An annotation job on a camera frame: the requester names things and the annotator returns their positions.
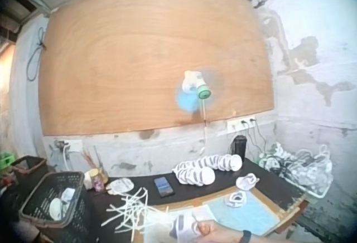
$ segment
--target plywood panel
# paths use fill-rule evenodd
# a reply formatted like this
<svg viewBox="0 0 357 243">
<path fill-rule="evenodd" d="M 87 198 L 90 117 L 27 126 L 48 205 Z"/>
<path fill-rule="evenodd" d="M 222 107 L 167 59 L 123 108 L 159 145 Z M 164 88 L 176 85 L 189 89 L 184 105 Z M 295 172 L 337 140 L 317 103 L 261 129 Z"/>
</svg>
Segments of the plywood panel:
<svg viewBox="0 0 357 243">
<path fill-rule="evenodd" d="M 51 15 L 40 66 L 44 135 L 197 123 L 178 108 L 185 70 L 221 84 L 209 121 L 273 108 L 268 58 L 246 0 L 81 0 Z"/>
</svg>

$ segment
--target table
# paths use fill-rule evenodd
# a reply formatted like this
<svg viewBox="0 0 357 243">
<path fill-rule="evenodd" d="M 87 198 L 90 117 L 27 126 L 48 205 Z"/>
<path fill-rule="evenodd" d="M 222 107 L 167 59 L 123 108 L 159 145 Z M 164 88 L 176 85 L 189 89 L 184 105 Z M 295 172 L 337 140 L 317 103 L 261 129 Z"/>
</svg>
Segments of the table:
<svg viewBox="0 0 357 243">
<path fill-rule="evenodd" d="M 305 194 L 299 188 L 279 178 L 277 175 L 266 171 L 257 164 L 246 159 L 242 168 L 237 172 L 222 172 L 215 171 L 216 180 L 209 186 L 197 187 L 191 185 L 183 185 L 178 182 L 173 173 L 160 174 L 155 176 L 145 177 L 130 177 L 134 183 L 134 189 L 129 193 L 135 194 L 140 187 L 148 190 L 148 204 L 158 208 L 170 209 L 201 206 L 205 201 L 212 200 L 216 197 L 230 194 L 237 190 L 235 181 L 238 177 L 246 176 L 248 173 L 254 173 L 260 181 L 255 188 L 251 190 L 252 194 L 263 202 L 271 211 L 273 211 L 280 219 L 279 224 L 273 227 L 274 230 L 282 231 L 282 228 L 288 223 L 293 222 L 298 216 L 301 204 L 304 202 Z M 175 194 L 170 197 L 161 198 L 155 186 L 154 179 L 166 177 L 172 186 Z M 115 207 L 123 205 L 121 196 L 111 196 L 107 193 L 95 193 L 90 191 L 91 199 L 94 203 L 96 218 L 94 227 L 98 235 L 99 242 L 130 242 L 131 232 L 115 234 L 114 228 L 120 224 L 120 219 L 100 227 L 100 224 L 113 216 L 105 210 L 109 208 L 109 204 Z M 143 242 L 142 237 L 136 233 L 134 242 Z"/>
</svg>

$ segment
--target phone screen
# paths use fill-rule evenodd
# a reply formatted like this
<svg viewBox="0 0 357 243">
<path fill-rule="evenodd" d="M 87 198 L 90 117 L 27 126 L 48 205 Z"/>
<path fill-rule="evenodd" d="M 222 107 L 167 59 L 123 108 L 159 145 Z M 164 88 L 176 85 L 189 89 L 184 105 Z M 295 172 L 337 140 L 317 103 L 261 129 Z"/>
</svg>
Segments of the phone screen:
<svg viewBox="0 0 357 243">
<path fill-rule="evenodd" d="M 174 194 L 172 187 L 170 186 L 165 177 L 156 178 L 154 182 L 161 197 L 166 197 Z"/>
</svg>

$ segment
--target power outlet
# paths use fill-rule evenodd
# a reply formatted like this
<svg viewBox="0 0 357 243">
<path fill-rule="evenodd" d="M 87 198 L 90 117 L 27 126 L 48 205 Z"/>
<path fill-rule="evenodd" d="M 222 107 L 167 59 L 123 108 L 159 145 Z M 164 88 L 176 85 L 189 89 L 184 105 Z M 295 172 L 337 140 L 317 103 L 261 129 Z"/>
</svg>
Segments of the power outlet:
<svg viewBox="0 0 357 243">
<path fill-rule="evenodd" d="M 236 133 L 241 130 L 246 130 L 248 128 L 254 128 L 255 121 L 250 121 L 251 119 L 255 120 L 255 116 L 246 116 L 240 119 L 227 120 L 227 133 Z"/>
<path fill-rule="evenodd" d="M 68 149 L 69 152 L 82 152 L 83 151 L 83 142 L 82 140 L 65 140 L 65 143 L 70 145 Z"/>
</svg>

